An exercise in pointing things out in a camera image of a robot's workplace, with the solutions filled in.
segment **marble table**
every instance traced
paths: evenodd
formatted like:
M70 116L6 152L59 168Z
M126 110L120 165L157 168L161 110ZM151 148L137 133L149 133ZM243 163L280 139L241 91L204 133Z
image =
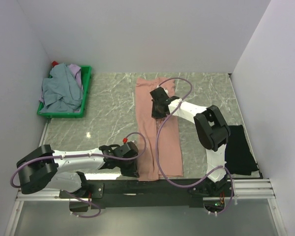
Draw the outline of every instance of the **marble table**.
M122 144L122 139L128 133L137 131L134 95L138 77L147 80L157 77L186 78L193 85L193 91L186 101L200 106L216 105L228 125L243 124L227 73L100 73L93 75L91 79L85 116L77 119L51 119L44 143L50 144L52 149L66 151ZM189 91L189 85L177 80L175 89L176 95L182 97ZM195 126L180 118L178 123L184 178L203 177L207 170L206 151L199 142ZM88 169L83 172L88 179L129 178L121 176L118 168L101 171ZM259 172L254 172L251 176L234 177L260 177L260 175Z

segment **purple cloth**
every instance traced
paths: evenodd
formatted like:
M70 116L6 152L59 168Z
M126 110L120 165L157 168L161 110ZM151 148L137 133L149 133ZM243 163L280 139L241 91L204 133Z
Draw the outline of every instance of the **purple cloth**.
M84 92L83 90L83 85L82 85L82 80L81 80L81 68L78 65L71 64L68 66L68 68L71 70L79 88ZM45 103L44 98L43 98L43 91L41 92L41 96L39 99L40 102Z

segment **white wall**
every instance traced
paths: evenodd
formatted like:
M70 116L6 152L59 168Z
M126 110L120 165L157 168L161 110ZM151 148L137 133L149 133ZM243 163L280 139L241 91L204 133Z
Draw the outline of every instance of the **white wall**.
M0 0L0 236L17 190L16 162L38 146L44 120L36 109L50 60L15 0Z
M19 0L52 60L233 72L270 0Z
M295 235L295 0L272 0L233 76L252 146Z

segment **gray cloth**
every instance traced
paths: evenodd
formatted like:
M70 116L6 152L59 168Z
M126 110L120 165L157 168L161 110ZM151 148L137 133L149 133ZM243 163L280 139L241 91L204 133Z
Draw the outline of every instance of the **gray cloth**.
M44 108L41 113L72 113L78 110L83 99L71 70L62 63L50 72L52 78L43 79Z

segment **red cloth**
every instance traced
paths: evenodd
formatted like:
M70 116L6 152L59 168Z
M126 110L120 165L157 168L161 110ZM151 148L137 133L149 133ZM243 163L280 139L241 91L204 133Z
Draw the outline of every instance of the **red cloth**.
M145 153L138 158L139 180L158 180L162 177L155 160L155 140L157 134L156 120L151 117L152 97L150 92L166 78L157 78L148 81L142 78L137 79L136 85L136 118L138 131L141 132L147 140L147 149ZM175 94L174 80L162 84L168 91L169 97ZM138 139L138 149L143 150L144 142L140 137ZM167 176L183 176L182 157L179 140L177 117L171 117L163 126L158 144L160 165Z

